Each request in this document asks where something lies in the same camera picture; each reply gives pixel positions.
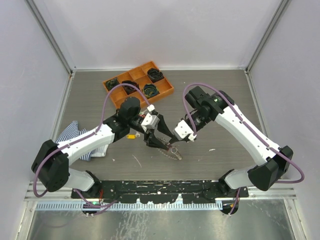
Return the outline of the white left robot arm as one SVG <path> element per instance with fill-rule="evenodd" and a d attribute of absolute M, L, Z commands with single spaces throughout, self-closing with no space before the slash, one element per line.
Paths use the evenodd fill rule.
<path fill-rule="evenodd" d="M 98 127 L 70 140 L 54 143 L 45 141 L 32 166 L 35 178 L 40 180 L 46 191 L 55 192 L 62 187 L 76 189 L 88 198 L 97 197 L 102 191 L 100 180 L 90 171 L 78 171 L 70 168 L 80 157 L 93 150 L 110 145 L 126 137 L 133 129 L 144 135 L 148 147 L 168 150 L 169 145 L 155 136 L 155 131 L 173 137 L 164 117 L 150 105 L 145 116 L 140 115 L 140 100 L 128 97 Z"/>

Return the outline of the key with yellow tag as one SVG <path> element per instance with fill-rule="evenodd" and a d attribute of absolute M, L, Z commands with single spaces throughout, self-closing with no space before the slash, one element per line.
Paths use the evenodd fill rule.
<path fill-rule="evenodd" d="M 141 135 L 139 133 L 136 133 L 136 134 L 128 134 L 126 136 L 127 139 L 130 139 L 130 140 L 133 140 L 133 139 L 136 139 L 136 138 L 139 138 Z"/>

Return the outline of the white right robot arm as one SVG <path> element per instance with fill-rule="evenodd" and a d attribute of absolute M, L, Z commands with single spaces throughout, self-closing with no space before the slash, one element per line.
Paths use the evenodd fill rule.
<path fill-rule="evenodd" d="M 249 152 L 255 165 L 244 169 L 232 169 L 219 179 L 219 191 L 231 197 L 238 188 L 254 186 L 267 191 L 289 168 L 293 150 L 281 147 L 268 139 L 239 110 L 234 101 L 223 91 L 212 95 L 201 87 L 192 88 L 184 97 L 195 112 L 181 119 L 173 129 L 171 144 L 194 141 L 195 132 L 210 122 L 225 128 Z"/>

